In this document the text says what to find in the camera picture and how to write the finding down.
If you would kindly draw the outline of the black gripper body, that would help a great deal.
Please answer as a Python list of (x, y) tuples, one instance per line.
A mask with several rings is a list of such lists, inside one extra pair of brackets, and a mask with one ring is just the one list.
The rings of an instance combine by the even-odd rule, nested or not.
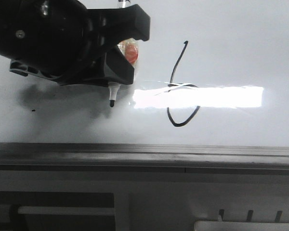
[(104, 86), (102, 72), (92, 72), (102, 58), (102, 15), (77, 0), (0, 0), (0, 56), (19, 75)]

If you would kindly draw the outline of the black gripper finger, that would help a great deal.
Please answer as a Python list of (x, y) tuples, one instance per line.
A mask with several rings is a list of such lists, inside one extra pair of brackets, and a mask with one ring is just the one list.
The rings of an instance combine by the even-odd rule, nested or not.
[(104, 78), (124, 85), (134, 82), (134, 67), (128, 62), (118, 47), (109, 50), (104, 57)]
[(150, 16), (138, 5), (121, 9), (104, 9), (103, 49), (109, 51), (127, 39), (150, 39)]

